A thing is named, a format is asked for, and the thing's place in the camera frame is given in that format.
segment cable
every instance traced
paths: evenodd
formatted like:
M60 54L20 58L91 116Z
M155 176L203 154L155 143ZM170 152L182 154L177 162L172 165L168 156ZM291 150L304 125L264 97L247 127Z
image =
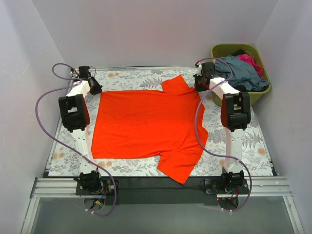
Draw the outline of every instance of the cable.
M72 67L72 66L70 66L70 65L68 65L68 64L66 64L66 63L56 63L56 64L54 64L53 67L52 67L52 73L53 73L56 77L58 77L58 78L60 78L60 79L65 79L65 80L73 80L73 81L76 81L76 82L75 82L73 85L70 85L70 86L66 86L66 87L63 87L63 88L58 88L58 89L50 90L50 91L48 91L48 92L42 94L42 95L38 98L38 100L37 100L37 102L36 102L36 105L35 105L35 114L36 114L36 119L37 119L37 121L38 121L38 124L39 124L40 128L44 131L44 133L46 133L51 139L55 140L57 143L59 143L59 144L65 146L65 147L67 147L68 149L74 151L75 153L77 153L78 155L80 155L82 158L84 158L85 160L87 160L89 163L93 164L94 166L96 166L96 167L102 169L105 173L107 173L108 176L111 178L114 187L116 188L116 183L115 183L114 178L112 177L112 175L111 175L106 169L104 169L103 167L97 165L95 162L93 162L93 161L91 161L90 159L88 159L85 155L83 155L81 152L79 152L79 151L76 150L75 148L70 147L69 145L65 144L64 142L62 142L62 141L56 139L54 136L52 136L52 135L44 128L43 124L41 123L41 120L40 120L40 118L39 118L39 112L38 112L38 105L39 105L39 102L41 101L41 99L42 99L44 96L46 96L46 95L48 95L48 94L50 94L50 93L52 93L52 92L59 91L59 90L64 90L64 89L68 89L68 88L72 88L72 87L75 87L75 86L79 85L79 84L82 82L82 79L64 78L64 77L61 77L61 76L57 75L57 74L55 73L54 69L55 69L55 67L58 66L58 65L67 66L67 67L69 67L72 71L75 71L75 73L77 74L77 71L75 70L74 67ZM109 215L113 212L113 210L114 210L114 207L115 207L115 205L116 205L116 200L117 200L117 190L114 189L114 202L113 202L113 205L112 205L111 210L110 210L107 214L97 213L97 212L94 212L94 211L92 211L92 210L90 210L90 209L87 209L87 210L90 211L90 212L92 212L93 214L96 214L96 215L100 215L100 216L109 216Z
M96 76L96 74L97 74L97 69L95 68L95 67L93 67L94 68L94 74L93 74L93 76L95 77Z
M245 201L243 202L243 204L242 204L241 206L237 207L235 210L226 210L226 209L225 209L225 210L228 211L228 212L232 212L232 211L234 212L234 211L239 211L242 207L245 206L245 204L246 204L247 201L249 200L250 194L251 194L251 192L252 192L252 187L253 187L252 176L251 176L251 174L250 174L250 172L249 172L247 166L246 166L241 160L239 160L237 157L234 157L234 156L227 156L227 155L218 155L218 154L212 153L212 152L208 151L208 150L205 148L205 146L203 146L202 143L200 142L200 139L199 139L199 136L198 136L198 131L197 131L197 119L198 119L198 112L199 112L199 108L200 108L201 104L202 104L203 101L205 100L206 96L207 96L209 93L211 93L212 90L213 90L214 88L216 88L217 86L219 86L219 85L223 84L224 82L229 81L229 80L231 80L231 79L233 78L233 71L232 71L232 69L231 69L230 66L229 66L225 61L223 61L222 59L219 59L219 58L204 58L204 59L201 59L201 60L197 61L197 62L196 62L196 65L199 64L200 62L202 62L202 61L204 61L204 60L208 60L208 59L216 59L216 60L221 61L222 63L224 63L224 64L230 69L231 77L228 78L228 79L226 79L226 80L224 80L224 81L222 81L222 82L220 82L220 83L218 83L218 84L216 84L216 85L215 85L214 87L212 87L211 89L207 90L206 93L204 94L204 96L202 97L202 99L200 100L199 105L198 105L198 107L197 107L197 109L196 109L195 120L194 120L195 136L196 136L196 139L197 139L197 141L198 141L200 147L201 147L205 152L209 153L209 154L212 155L212 156L216 156L216 157L225 157L225 158L235 159L235 160L237 160L240 164L242 164L243 167L246 169L246 171L247 171L247 173L248 173L248 176L249 176L249 179L250 179L250 189L249 189L249 193L248 193L248 195L247 195Z

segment white wall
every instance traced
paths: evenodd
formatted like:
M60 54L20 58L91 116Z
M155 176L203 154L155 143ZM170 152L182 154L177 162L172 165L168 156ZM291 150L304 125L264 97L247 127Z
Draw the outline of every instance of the white wall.
M33 0L65 61L179 65L221 42L255 43L277 0Z
M17 234L52 145L36 122L35 103L44 91L66 82L51 74L63 58L31 0L0 0L0 15L0 233ZM51 133L60 95L50 95L40 106Z
M273 163L312 233L312 2L279 0L256 45L272 90L255 106Z

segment t-shirt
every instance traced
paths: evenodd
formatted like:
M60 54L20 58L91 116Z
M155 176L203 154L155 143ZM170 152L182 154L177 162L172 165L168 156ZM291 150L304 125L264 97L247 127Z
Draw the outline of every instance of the t-shirt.
M157 168L184 184L202 155L194 131L199 94L182 76L166 80L163 91L129 90L101 93L94 129L94 158L146 158L160 155ZM206 144L202 127L204 106L197 128Z

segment laundry basket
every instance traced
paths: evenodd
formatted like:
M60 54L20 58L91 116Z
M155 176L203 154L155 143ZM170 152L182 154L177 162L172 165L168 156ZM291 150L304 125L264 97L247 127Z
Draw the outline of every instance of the laundry basket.
M248 54L249 56L254 57L254 62L256 65L261 66L263 69L263 79L267 80L270 82L270 79L268 77L267 71L265 70L265 67L263 65L263 62L261 60L261 57L259 55L259 52L257 51L256 48L254 48L252 45L248 44L218 44L215 45L211 49L211 56L215 58L220 58L220 57L226 57L228 55L233 54L237 50L242 49ZM255 102L264 94L266 94L269 90L271 89L271 84L269 85L268 89L262 92L249 92L250 96L250 105L254 105ZM218 105L221 106L222 100L213 92L213 99L214 102Z

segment patterned fabric surface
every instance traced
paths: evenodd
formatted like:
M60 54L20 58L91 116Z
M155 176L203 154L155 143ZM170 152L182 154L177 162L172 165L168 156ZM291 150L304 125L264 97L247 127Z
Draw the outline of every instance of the patterned fabric surface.
M195 69L189 70L123 70L123 71L98 71L97 81L103 85L103 91L108 90L162 90L161 83L182 75L189 86L194 86L193 75ZM88 135L92 140L95 121L98 113L100 95L86 97L90 114L90 128ZM217 154L225 154L226 138L221 125L221 108L216 106L212 96L204 101L205 113L203 126L209 132L206 148ZM252 119L243 138L243 159L254 176L272 176L271 166L264 147L259 124L251 111ZM74 141L69 132L60 128L59 140L74 147ZM143 159L96 159L95 162L106 168L113 176L165 176L157 169L159 156ZM203 153L198 164L194 167L191 176L219 176L222 172L224 159ZM53 153L49 176L78 176L78 158L69 149L56 144Z

